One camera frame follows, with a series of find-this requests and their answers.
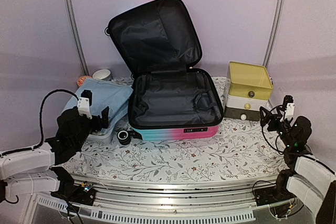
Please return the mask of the pale blue denim garment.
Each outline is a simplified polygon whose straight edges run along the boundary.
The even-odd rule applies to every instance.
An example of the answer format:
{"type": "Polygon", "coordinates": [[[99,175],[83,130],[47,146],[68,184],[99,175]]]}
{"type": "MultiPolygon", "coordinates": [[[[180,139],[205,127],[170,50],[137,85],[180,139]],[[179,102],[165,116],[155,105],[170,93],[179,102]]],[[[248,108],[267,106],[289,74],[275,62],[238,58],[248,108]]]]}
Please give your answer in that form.
{"type": "MultiPolygon", "coordinates": [[[[101,111],[109,106],[109,126],[115,126],[128,111],[128,100],[133,90],[125,84],[115,84],[111,81],[99,81],[87,79],[75,92],[79,98],[83,90],[92,92],[92,105],[90,112],[93,116],[101,116],[101,111]]],[[[62,115],[57,118],[57,124],[67,131],[71,127],[75,132],[80,132],[79,113],[77,109],[77,98],[71,97],[64,107],[62,115]]]]}

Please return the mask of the yellow top drawer box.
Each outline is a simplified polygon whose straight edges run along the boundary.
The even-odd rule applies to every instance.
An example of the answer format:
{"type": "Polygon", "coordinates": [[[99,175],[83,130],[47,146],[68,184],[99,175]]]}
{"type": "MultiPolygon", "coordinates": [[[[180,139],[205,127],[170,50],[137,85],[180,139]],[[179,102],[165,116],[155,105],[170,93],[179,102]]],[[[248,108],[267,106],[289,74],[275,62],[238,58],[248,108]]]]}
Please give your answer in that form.
{"type": "Polygon", "coordinates": [[[224,117],[259,121],[259,108],[267,105],[272,90],[264,66],[231,61],[224,87],[224,117]]]}

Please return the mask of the pink and teal kids suitcase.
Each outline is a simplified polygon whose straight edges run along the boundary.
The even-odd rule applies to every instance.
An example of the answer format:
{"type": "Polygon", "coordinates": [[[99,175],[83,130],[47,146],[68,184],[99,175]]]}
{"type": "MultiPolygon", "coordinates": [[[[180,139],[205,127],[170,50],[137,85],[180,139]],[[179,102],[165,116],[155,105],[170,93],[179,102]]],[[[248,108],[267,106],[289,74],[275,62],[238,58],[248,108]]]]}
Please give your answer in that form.
{"type": "Polygon", "coordinates": [[[182,0],[153,0],[112,18],[106,28],[133,78],[129,130],[120,144],[213,137],[224,117],[214,82],[197,68],[202,48],[182,0]]]}

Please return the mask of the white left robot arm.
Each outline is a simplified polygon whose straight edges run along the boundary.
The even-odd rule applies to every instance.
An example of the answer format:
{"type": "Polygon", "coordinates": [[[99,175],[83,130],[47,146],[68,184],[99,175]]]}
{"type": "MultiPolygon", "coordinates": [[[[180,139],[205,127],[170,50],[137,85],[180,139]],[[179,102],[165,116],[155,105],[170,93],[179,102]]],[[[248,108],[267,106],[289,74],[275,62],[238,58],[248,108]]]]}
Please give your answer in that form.
{"type": "Polygon", "coordinates": [[[72,176],[61,166],[77,153],[93,131],[109,127],[109,107],[92,115],[92,92],[75,97],[77,104],[57,118],[58,130],[51,138],[42,137],[37,145],[1,153],[1,201],[21,194],[48,191],[53,197],[92,204],[90,186],[74,185],[72,176]]]}

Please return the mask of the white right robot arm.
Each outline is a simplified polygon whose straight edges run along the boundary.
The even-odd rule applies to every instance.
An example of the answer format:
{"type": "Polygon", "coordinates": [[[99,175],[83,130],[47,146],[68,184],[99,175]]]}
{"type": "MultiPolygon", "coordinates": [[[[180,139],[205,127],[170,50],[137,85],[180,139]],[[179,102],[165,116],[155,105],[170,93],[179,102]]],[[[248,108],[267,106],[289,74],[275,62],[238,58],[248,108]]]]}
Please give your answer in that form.
{"type": "Polygon", "coordinates": [[[299,199],[316,223],[335,223],[335,171],[319,161],[306,148],[312,133],[311,122],[304,116],[292,119],[294,104],[277,106],[276,113],[260,107],[260,125],[275,131],[283,141],[287,169],[281,170],[275,185],[257,189],[258,203],[270,204],[293,197],[299,199]]]}

